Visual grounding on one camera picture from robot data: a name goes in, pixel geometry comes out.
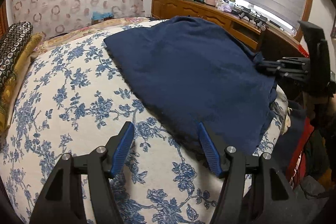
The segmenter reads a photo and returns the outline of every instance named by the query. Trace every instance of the bed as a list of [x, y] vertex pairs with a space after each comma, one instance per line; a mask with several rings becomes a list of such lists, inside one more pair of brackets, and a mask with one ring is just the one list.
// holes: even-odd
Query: bed
[[[59, 157], [82, 155], [104, 145], [126, 121], [135, 138], [124, 169], [111, 182], [125, 223], [209, 223], [222, 180], [204, 157], [181, 147], [130, 91], [103, 39], [161, 21], [126, 20], [116, 26], [76, 31], [43, 42], [0, 141], [0, 175], [20, 218], [29, 223], [36, 199]], [[254, 155], [272, 152], [284, 127], [287, 98], [277, 87], [275, 118]], [[246, 193], [251, 177], [246, 176]], [[88, 223], [95, 223], [87, 176], [82, 176]]]

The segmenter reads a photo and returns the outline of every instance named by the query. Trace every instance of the jar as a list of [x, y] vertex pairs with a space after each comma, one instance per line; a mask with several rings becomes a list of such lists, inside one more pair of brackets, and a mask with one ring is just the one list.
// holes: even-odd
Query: jar
[[220, 7], [223, 4], [223, 0], [216, 0], [216, 8]]

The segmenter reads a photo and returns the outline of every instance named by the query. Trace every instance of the blue towel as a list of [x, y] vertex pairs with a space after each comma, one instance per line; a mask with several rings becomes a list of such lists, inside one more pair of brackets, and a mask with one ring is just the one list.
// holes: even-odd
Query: blue towel
[[202, 151], [198, 123], [250, 155], [273, 119], [274, 77], [220, 26], [174, 17], [104, 39], [132, 92], [187, 149]]

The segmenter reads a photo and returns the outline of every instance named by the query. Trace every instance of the floral bedspread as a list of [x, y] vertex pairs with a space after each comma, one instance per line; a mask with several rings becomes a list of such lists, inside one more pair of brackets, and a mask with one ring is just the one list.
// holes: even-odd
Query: floral bedspread
[[[106, 28], [40, 55], [18, 95], [0, 141], [0, 174], [16, 213], [29, 223], [36, 199], [59, 157], [83, 155], [118, 134], [124, 122], [135, 138], [123, 171], [110, 185], [125, 223], [209, 223], [223, 180], [204, 158], [186, 151], [130, 92], [103, 39], [159, 21]], [[255, 154], [271, 152], [287, 110], [277, 88], [276, 118]], [[245, 193], [251, 185], [246, 177]], [[88, 223], [94, 223], [87, 176], [82, 176]]]

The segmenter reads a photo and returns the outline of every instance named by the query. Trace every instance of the red object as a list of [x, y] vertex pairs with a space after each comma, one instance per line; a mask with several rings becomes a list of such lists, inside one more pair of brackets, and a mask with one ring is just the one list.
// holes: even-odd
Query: red object
[[299, 51], [302, 53], [306, 58], [309, 58], [309, 53], [299, 44]]
[[305, 174], [306, 174], [306, 155], [305, 155], [305, 153], [302, 153], [299, 168], [298, 168], [295, 176], [293, 177], [293, 183], [294, 183], [293, 188], [294, 189], [295, 189], [296, 186], [299, 185], [300, 181], [303, 180], [303, 178], [305, 177]]
[[[305, 144], [307, 143], [308, 139], [310, 138], [310, 135], [312, 134], [312, 132], [314, 131], [314, 127], [310, 125], [310, 120], [308, 118], [306, 118], [305, 122], [304, 122], [304, 129], [303, 129], [303, 133], [301, 135], [301, 138], [298, 142], [298, 145], [292, 155], [292, 159], [287, 167], [286, 170], [286, 179], [288, 181], [291, 180], [291, 178], [294, 176], [295, 174], [295, 167], [297, 164], [297, 160], [299, 159], [299, 156], [301, 155], [301, 152], [303, 151], [303, 148], [305, 146]], [[300, 179], [301, 177], [303, 177], [305, 175], [305, 168], [306, 168], [306, 162], [305, 162], [305, 157], [304, 154], [301, 157], [301, 161], [304, 159], [304, 162], [300, 163]]]

